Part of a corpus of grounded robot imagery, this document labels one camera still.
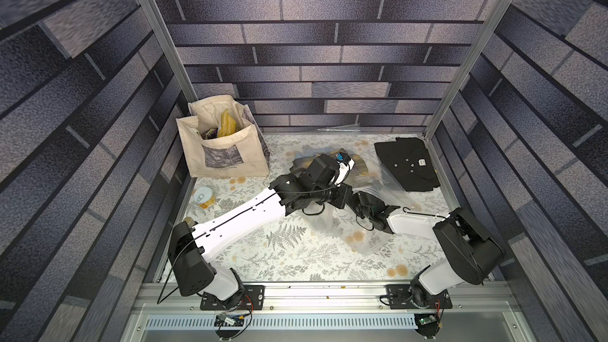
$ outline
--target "yellow package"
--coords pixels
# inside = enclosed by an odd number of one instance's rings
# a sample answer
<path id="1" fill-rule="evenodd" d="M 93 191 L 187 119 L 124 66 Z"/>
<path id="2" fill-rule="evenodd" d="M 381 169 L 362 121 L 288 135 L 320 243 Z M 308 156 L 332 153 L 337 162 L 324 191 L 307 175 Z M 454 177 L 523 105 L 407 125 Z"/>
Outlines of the yellow package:
<path id="1" fill-rule="evenodd" d="M 221 121 L 219 124 L 218 138 L 223 136 L 232 135 L 237 131 L 237 122 L 230 116 L 228 110 L 222 112 Z"/>

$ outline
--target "floral tablecloth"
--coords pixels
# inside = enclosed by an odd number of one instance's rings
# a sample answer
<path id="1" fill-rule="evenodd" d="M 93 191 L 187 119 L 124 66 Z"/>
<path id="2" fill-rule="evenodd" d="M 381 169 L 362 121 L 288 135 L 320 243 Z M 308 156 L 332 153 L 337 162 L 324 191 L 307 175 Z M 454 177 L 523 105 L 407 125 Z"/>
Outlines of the floral tablecloth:
<path id="1" fill-rule="evenodd" d="M 215 205 L 201 209 L 193 200 L 183 217 L 192 217 L 199 223 L 219 217 L 251 199 L 267 187 L 278 175 L 287 173 L 294 156 L 303 151 L 327 146 L 349 146 L 349 152 L 365 160 L 370 176 L 377 176 L 379 162 L 374 143 L 392 141 L 395 137 L 415 137 L 396 134 L 316 134 L 316 135 L 265 135 L 270 150 L 268 177 L 199 178 L 194 190 L 209 186 L 217 198 Z M 447 211 L 439 188 L 432 192 L 408 192 L 414 209 L 426 212 Z M 354 223 L 354 216 L 336 217 L 340 222 Z M 361 238 L 354 232 L 352 238 Z M 444 257 L 440 246 L 433 240 L 400 234 L 391 236 L 376 253 L 361 255 L 343 239 L 323 237 L 311 228 L 300 215 L 266 224 L 228 246 L 216 261 L 234 268 L 241 279 L 255 281 L 367 281 L 411 279 L 429 264 Z M 168 273 L 165 267 L 163 280 Z M 173 274 L 169 281 L 175 281 Z"/>

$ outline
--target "metal vent grille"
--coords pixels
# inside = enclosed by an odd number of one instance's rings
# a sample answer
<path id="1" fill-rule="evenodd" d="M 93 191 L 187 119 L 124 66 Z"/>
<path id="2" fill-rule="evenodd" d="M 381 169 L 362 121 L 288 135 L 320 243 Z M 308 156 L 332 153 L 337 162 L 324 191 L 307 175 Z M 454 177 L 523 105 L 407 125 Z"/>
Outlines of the metal vent grille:
<path id="1" fill-rule="evenodd" d="M 212 330 L 215 315 L 151 315 L 147 330 Z M 222 330 L 239 330 L 226 324 Z M 417 329 L 411 313 L 371 314 L 256 314 L 247 330 L 363 330 Z"/>

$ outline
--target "metal mounting plate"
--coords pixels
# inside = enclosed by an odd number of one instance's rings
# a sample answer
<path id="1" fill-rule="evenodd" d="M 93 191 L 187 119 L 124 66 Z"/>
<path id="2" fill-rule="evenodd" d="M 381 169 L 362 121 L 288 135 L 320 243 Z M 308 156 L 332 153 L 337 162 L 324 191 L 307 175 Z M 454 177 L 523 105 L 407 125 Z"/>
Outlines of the metal mounting plate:
<path id="1" fill-rule="evenodd" d="M 262 310 L 264 306 L 264 285 L 245 285 L 245 292 L 243 297 L 247 295 L 251 301 L 253 301 L 254 310 Z M 201 310 L 226 310 L 224 305 L 218 300 L 218 298 L 210 293 L 203 293 L 201 300 Z M 247 302 L 244 304 L 247 308 L 251 305 Z"/>
<path id="2" fill-rule="evenodd" d="M 406 293 L 406 298 L 409 297 L 408 289 L 410 288 L 409 284 L 389 284 L 386 286 L 386 293 L 388 295 L 397 295 L 398 293 Z M 437 300 L 439 300 L 439 305 L 442 309 L 452 309 L 452 300 L 450 300 L 450 296 L 447 293 L 447 289 L 437 294 Z M 394 304 L 390 306 L 391 309 L 418 309 L 411 302 L 403 302 L 401 304 Z"/>

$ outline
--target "canvas tote bag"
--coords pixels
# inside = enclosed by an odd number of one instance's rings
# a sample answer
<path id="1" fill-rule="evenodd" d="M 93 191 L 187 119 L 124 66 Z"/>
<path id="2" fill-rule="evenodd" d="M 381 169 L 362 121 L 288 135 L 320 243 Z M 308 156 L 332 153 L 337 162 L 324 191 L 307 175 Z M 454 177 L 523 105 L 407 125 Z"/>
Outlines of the canvas tote bag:
<path id="1" fill-rule="evenodd" d="M 248 105 L 230 95 L 216 95 L 188 103 L 191 117 L 177 119 L 179 137 L 192 177 L 265 177 L 270 151 Z M 203 140 L 209 129 L 219 128 L 222 112 L 228 110 L 238 129 L 232 135 Z"/>

